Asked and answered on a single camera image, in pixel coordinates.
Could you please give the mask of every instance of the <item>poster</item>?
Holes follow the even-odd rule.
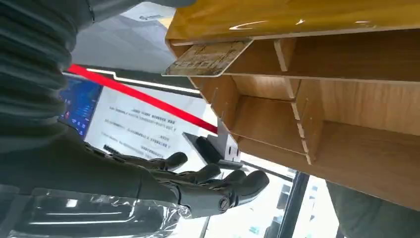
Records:
[[[132,87],[217,124],[216,116],[201,98]],[[138,99],[104,88],[85,141],[99,149],[108,145],[122,154],[144,159],[167,158],[181,151],[189,157],[182,170],[199,170],[205,164],[184,139],[183,132],[202,136],[209,134]]]

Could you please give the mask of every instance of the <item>gray fabric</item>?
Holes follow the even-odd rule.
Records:
[[[420,212],[327,182],[347,238],[420,238]]]
[[[164,41],[166,31],[158,21],[119,15],[78,34],[73,62],[160,74],[175,61]]]

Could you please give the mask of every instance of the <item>wooden panel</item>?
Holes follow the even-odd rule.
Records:
[[[420,211],[420,137],[325,122],[317,161],[240,138],[245,153]]]
[[[181,57],[181,55],[191,48],[191,46],[174,46],[171,40],[166,40],[165,43],[176,58]]]
[[[416,0],[201,0],[179,8],[167,38],[284,38],[420,27]]]
[[[323,81],[325,119],[420,135],[420,85]]]
[[[312,164],[315,161],[324,120],[320,81],[303,79],[296,101],[292,102],[291,106],[308,163]]]
[[[295,98],[300,79],[264,76],[232,76],[240,94],[245,96],[291,100]]]
[[[232,133],[304,154],[290,103],[242,96]]]
[[[288,71],[283,72],[273,44],[261,40],[255,41],[226,73],[419,82],[418,42],[419,30],[301,37]]]
[[[213,77],[191,77],[203,98],[211,104],[214,113],[227,128],[232,128],[240,94],[230,75]]]
[[[274,48],[282,71],[287,71],[295,49],[296,38],[274,40]]]

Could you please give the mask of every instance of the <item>screw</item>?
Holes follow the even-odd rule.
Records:
[[[226,197],[222,198],[219,202],[219,211],[224,213],[229,209],[229,200]]]

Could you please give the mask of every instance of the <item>red stripe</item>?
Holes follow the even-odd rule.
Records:
[[[68,71],[79,74],[95,83],[98,83],[100,85],[106,86],[108,88],[111,88],[113,90],[116,90],[118,92],[127,94],[131,97],[137,98],[145,103],[148,103],[152,106],[155,106],[167,113],[170,113],[178,118],[181,118],[183,120],[186,120],[196,126],[199,126],[203,129],[206,129],[210,132],[213,132],[217,134],[217,127],[202,120],[201,118],[198,118],[192,114],[189,114],[188,112],[185,112],[179,108],[176,108],[166,102],[163,102],[157,98],[154,98],[152,96],[149,96],[145,93],[139,92],[133,88],[130,88],[128,86],[125,86],[124,84],[121,84],[113,79],[109,79],[107,77],[104,77],[98,73],[87,71],[85,68],[78,66],[76,64],[72,64],[72,66],[68,69]]]

